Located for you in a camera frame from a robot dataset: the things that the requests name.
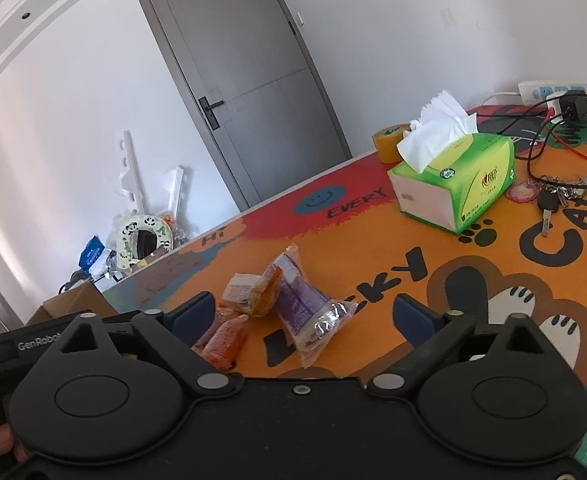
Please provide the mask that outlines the white foam packing piece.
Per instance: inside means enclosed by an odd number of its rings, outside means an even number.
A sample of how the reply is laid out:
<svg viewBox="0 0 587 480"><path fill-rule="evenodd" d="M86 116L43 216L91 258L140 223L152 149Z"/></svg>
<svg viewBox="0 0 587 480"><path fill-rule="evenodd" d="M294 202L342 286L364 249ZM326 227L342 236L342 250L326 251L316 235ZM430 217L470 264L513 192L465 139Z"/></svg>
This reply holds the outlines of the white foam packing piece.
<svg viewBox="0 0 587 480"><path fill-rule="evenodd" d="M182 207L185 169L176 166L164 174L148 174L139 162L130 130L116 135L115 154L118 159L116 192L123 197L125 210L129 214L154 214L176 222Z"/></svg>

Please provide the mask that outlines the key bunch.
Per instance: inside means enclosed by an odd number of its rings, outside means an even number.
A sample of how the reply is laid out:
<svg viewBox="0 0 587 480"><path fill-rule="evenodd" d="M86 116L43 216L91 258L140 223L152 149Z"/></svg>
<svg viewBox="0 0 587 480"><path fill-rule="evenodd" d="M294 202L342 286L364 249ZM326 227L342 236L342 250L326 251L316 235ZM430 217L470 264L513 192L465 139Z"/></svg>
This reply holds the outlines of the key bunch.
<svg viewBox="0 0 587 480"><path fill-rule="evenodd" d="M551 232L553 215L561 208L569 206L571 200L581 200L587 195L587 184L562 185L556 178L547 182L528 180L511 185L506 197L517 204L536 202L542 214L541 235L547 237Z"/></svg>

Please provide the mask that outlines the yellow tape roll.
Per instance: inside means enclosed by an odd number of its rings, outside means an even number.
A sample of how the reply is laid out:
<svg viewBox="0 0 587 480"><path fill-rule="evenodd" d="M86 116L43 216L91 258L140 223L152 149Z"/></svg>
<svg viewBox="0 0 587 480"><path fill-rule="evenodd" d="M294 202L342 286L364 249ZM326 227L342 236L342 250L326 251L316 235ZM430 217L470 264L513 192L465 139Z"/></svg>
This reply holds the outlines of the yellow tape roll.
<svg viewBox="0 0 587 480"><path fill-rule="evenodd" d="M397 148L407 131L411 130L408 124L394 125L383 128L373 135L373 142L382 164L397 164L402 161L402 155Z"/></svg>

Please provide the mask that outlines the colourful cartoon table mat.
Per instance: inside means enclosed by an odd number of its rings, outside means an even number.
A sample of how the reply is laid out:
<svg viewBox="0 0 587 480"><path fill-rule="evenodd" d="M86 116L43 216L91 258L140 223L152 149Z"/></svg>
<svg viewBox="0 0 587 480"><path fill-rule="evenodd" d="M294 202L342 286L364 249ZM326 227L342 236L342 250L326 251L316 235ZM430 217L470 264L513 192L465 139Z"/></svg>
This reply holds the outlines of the colourful cartoon table mat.
<svg viewBox="0 0 587 480"><path fill-rule="evenodd" d="M530 315L587 385L587 196L541 229L535 203L501 198L461 234L402 214L387 170L366 155L246 212L106 292L115 310L170 311L198 292L220 295L297 246L307 279L359 306L312 373L369 378L407 350L392 322L397 295L500 323ZM587 466L587 436L579 459Z"/></svg>

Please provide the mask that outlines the grey door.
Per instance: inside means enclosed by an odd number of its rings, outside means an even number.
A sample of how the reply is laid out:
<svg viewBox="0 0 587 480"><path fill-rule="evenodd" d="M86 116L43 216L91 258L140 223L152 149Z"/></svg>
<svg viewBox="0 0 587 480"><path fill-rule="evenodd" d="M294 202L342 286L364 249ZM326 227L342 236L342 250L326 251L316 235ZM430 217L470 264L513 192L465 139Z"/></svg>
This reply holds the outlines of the grey door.
<svg viewBox="0 0 587 480"><path fill-rule="evenodd" d="M284 0L138 1L240 210L351 158Z"/></svg>

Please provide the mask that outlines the black power adapter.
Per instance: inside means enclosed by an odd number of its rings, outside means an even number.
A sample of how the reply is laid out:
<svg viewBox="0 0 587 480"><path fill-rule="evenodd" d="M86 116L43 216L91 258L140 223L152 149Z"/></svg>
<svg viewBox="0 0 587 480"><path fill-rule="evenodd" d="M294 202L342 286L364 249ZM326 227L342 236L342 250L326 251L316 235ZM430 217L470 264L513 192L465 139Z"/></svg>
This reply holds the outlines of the black power adapter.
<svg viewBox="0 0 587 480"><path fill-rule="evenodd" d="M566 122L581 122L587 115L587 96L583 92L567 92L559 98L561 116Z"/></svg>

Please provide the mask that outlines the red orange snack packet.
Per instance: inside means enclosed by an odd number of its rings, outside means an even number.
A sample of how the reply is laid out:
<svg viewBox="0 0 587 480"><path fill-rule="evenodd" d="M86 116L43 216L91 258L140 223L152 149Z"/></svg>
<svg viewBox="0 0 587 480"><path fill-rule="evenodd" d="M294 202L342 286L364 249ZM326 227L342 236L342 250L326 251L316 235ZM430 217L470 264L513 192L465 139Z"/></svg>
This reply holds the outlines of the red orange snack packet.
<svg viewBox="0 0 587 480"><path fill-rule="evenodd" d="M220 308L210 328L192 350L222 373L235 367L237 356L246 340L249 316L235 310Z"/></svg>

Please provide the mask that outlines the purple white snack packet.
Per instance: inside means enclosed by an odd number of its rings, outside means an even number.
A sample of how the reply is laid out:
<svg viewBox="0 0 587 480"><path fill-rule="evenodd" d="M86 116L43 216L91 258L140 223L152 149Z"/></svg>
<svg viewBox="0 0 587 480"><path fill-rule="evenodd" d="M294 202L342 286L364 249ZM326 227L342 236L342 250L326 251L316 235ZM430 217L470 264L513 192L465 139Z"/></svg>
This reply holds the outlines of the purple white snack packet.
<svg viewBox="0 0 587 480"><path fill-rule="evenodd" d="M302 367L310 368L333 336L351 321L359 305L336 300L311 284L297 245L287 247L268 268L277 269L282 277L275 311L299 352Z"/></svg>

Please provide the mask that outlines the white power strip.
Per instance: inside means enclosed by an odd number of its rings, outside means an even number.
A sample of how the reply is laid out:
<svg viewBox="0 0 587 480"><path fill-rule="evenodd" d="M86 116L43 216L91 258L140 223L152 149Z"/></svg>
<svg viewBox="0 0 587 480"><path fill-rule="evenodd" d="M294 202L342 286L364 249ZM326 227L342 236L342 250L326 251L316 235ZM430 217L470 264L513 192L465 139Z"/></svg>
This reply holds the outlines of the white power strip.
<svg viewBox="0 0 587 480"><path fill-rule="evenodd" d="M518 91L522 103L526 106L532 106L536 102L542 102L554 93L571 90L587 93L587 80L526 80L518 84Z"/></svg>

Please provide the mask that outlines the cardboard box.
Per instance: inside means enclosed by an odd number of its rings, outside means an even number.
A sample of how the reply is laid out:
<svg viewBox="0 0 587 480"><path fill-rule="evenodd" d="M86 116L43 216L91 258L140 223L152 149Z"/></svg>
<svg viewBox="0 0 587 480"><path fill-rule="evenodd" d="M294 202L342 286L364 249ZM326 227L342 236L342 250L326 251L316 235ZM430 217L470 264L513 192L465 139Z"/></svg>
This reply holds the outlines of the cardboard box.
<svg viewBox="0 0 587 480"><path fill-rule="evenodd" d="M28 325L83 311L92 311L102 318L118 314L94 284L84 283L44 301L28 320Z"/></svg>

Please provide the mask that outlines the green tissue box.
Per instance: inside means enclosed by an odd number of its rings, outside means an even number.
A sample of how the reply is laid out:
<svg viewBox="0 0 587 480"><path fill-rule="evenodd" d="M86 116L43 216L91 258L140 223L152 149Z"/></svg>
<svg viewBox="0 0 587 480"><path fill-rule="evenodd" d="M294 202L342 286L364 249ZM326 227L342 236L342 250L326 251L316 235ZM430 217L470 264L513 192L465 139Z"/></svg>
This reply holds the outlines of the green tissue box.
<svg viewBox="0 0 587 480"><path fill-rule="evenodd" d="M397 142L401 161L388 171L402 214L459 234L514 183L515 144L479 130L443 90L420 110Z"/></svg>

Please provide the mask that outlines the orange bread snack packet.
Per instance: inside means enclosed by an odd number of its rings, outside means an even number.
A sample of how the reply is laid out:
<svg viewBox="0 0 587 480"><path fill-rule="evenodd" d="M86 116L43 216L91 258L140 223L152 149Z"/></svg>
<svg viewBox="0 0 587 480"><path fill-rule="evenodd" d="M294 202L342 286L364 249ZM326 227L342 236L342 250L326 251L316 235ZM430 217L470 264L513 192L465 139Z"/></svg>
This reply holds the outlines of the orange bread snack packet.
<svg viewBox="0 0 587 480"><path fill-rule="evenodd" d="M282 270L279 266L273 266L260 275L236 273L223 291L222 304L251 318L264 318L274 309L281 285Z"/></svg>

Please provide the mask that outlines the blue plastic bag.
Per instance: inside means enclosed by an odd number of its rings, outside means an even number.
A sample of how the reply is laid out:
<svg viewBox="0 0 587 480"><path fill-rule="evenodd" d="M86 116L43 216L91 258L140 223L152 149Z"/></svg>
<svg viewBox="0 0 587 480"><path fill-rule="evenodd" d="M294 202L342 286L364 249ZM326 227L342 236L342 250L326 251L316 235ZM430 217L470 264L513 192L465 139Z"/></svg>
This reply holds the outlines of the blue plastic bag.
<svg viewBox="0 0 587 480"><path fill-rule="evenodd" d="M105 249L106 247L104 247L100 238L97 235L94 235L88 240L85 248L80 253L78 266L85 273L88 273L90 268L99 260Z"/></svg>

